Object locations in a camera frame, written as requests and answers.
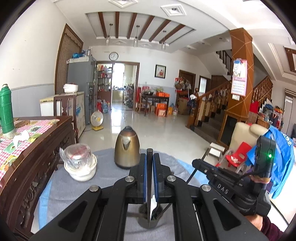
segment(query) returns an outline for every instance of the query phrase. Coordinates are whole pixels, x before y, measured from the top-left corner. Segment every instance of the calendar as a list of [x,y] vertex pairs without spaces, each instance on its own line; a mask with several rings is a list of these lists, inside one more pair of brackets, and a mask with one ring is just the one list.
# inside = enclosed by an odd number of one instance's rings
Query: calendar
[[234,61],[231,94],[246,96],[247,70],[246,60],[237,59]]

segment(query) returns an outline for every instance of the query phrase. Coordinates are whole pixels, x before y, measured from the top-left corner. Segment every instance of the wooden pillar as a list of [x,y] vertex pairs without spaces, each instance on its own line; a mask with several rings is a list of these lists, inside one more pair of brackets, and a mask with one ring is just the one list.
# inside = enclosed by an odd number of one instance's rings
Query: wooden pillar
[[228,147],[230,144],[236,122],[245,122],[248,119],[254,81],[253,38],[244,28],[230,30],[229,32],[231,36],[232,59],[246,59],[248,71],[246,96],[240,96],[238,101],[232,99],[232,94],[229,94],[227,109],[218,137],[218,143],[225,147]]

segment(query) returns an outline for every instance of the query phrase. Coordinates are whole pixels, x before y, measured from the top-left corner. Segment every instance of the wall clock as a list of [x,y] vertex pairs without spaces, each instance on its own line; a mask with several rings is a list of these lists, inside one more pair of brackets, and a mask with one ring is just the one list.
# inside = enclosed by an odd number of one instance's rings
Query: wall clock
[[110,54],[109,54],[109,59],[110,59],[111,61],[116,61],[116,60],[118,59],[118,53],[116,53],[116,52],[112,52],[112,53],[110,53]]

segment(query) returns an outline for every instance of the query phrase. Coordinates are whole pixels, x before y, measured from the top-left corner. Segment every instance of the gray tablecloth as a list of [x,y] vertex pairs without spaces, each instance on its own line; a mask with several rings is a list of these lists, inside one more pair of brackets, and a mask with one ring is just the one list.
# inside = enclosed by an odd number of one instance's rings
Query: gray tablecloth
[[[121,169],[115,165],[113,148],[97,151],[94,152],[94,154],[98,159],[97,170],[95,176],[87,182],[75,181],[66,172],[64,167],[60,168],[54,173],[48,200],[48,222],[61,213],[66,207],[68,207],[91,185],[96,184],[101,188],[108,187],[113,185],[118,179],[123,178],[129,174],[129,170]],[[187,180],[187,178],[190,176],[190,173],[188,173],[188,171],[185,170],[174,157],[165,153],[159,153],[159,156],[161,163],[163,165],[169,166],[171,171],[175,172],[174,175],[184,180]],[[195,178],[193,178],[189,184],[200,186],[199,182]],[[138,212],[138,208],[139,205],[136,204],[128,205],[129,212],[136,213]],[[142,228],[138,224],[137,218],[127,217],[124,240],[175,240],[172,207],[170,207],[165,212],[163,217],[158,222],[156,228],[152,230]]]

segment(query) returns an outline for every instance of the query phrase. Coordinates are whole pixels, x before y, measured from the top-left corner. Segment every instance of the green thermos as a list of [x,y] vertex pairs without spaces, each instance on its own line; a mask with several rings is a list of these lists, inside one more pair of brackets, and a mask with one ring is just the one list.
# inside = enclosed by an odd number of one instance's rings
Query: green thermos
[[12,114],[11,90],[7,84],[4,84],[0,90],[0,122],[3,137],[13,137],[16,131]]

